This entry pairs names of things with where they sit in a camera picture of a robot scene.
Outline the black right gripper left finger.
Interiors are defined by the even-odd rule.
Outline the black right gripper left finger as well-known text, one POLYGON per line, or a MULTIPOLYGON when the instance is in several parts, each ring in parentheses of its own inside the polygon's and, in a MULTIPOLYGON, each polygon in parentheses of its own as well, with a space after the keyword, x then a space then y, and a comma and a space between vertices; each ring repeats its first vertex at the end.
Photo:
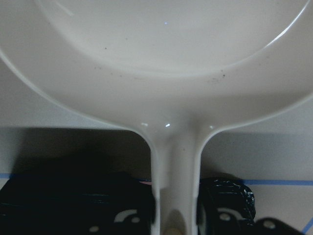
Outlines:
POLYGON ((109 235, 150 235, 156 202, 150 182, 136 178, 107 180, 109 235))

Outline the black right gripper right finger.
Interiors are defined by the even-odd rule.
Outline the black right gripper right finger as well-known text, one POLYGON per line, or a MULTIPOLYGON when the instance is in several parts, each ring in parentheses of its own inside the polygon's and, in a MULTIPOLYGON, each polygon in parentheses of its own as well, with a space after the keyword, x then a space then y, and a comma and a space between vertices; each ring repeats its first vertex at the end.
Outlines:
POLYGON ((246 235, 247 186, 233 180, 201 180, 197 226, 200 235, 246 235))

